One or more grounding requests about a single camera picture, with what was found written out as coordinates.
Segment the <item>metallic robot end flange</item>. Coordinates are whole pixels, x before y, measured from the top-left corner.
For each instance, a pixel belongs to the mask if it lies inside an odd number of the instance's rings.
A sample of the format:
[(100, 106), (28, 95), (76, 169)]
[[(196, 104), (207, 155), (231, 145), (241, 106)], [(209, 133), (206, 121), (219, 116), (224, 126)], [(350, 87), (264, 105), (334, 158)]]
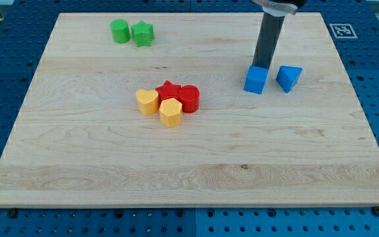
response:
[(295, 15), (297, 11), (306, 5), (307, 0), (251, 0), (261, 6), (265, 13), (272, 16)]

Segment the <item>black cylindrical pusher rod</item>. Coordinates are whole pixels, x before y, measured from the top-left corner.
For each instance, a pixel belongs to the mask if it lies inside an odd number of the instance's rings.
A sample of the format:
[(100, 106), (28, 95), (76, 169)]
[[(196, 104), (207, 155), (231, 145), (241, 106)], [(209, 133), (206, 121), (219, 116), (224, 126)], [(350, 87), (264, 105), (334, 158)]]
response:
[(284, 19), (285, 16), (264, 13), (253, 56), (253, 66), (270, 68)]

